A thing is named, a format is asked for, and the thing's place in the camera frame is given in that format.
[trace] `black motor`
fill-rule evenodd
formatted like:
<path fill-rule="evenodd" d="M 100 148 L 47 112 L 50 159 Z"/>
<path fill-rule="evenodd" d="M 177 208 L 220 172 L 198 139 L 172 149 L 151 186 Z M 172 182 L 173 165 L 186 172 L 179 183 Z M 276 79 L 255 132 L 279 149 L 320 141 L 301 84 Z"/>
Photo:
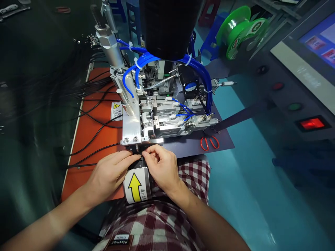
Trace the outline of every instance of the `black motor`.
<path fill-rule="evenodd" d="M 203 0 L 140 0 L 142 34 L 148 52 L 165 60 L 184 57 Z"/>

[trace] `yellow arrow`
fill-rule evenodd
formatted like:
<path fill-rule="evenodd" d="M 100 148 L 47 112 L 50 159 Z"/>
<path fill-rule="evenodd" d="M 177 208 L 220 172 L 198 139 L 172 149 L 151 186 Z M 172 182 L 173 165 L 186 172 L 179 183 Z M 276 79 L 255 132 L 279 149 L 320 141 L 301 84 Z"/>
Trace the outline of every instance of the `yellow arrow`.
<path fill-rule="evenodd" d="M 132 176 L 132 179 L 130 181 L 129 187 L 128 187 L 128 188 L 132 189 L 132 195 L 133 195 L 134 202 L 141 201 L 140 186 L 141 186 L 141 183 L 138 180 L 138 178 L 136 177 L 136 174 L 134 172 L 133 176 Z"/>

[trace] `display screen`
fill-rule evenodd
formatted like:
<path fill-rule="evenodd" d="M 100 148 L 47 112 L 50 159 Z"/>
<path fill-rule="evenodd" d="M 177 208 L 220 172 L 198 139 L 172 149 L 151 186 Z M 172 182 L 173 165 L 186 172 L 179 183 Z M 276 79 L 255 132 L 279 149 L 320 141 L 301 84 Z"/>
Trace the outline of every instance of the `display screen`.
<path fill-rule="evenodd" d="M 335 13 L 311 29 L 299 41 L 335 69 Z"/>

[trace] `red button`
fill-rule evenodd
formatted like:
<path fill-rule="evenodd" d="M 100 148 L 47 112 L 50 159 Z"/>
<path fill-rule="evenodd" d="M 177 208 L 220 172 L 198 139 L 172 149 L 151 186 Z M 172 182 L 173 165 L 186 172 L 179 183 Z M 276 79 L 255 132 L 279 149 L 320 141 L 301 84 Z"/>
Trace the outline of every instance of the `red button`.
<path fill-rule="evenodd" d="M 272 86 L 272 90 L 274 91 L 279 91 L 280 89 L 283 89 L 284 88 L 284 84 L 283 83 L 275 83 L 273 86 Z"/>
<path fill-rule="evenodd" d="M 325 126 L 318 118 L 305 120 L 303 122 L 300 122 L 300 124 L 303 126 L 305 130 L 311 130 Z"/>

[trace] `threaded rod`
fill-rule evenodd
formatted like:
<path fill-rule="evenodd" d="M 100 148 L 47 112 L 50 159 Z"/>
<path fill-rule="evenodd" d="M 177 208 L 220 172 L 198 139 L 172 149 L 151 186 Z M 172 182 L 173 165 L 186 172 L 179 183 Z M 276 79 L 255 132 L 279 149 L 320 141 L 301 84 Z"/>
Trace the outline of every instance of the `threaded rod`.
<path fill-rule="evenodd" d="M 106 24 L 102 18 L 102 15 L 97 7 L 97 5 L 91 5 L 91 11 L 94 17 L 94 20 L 100 29 L 106 28 Z"/>

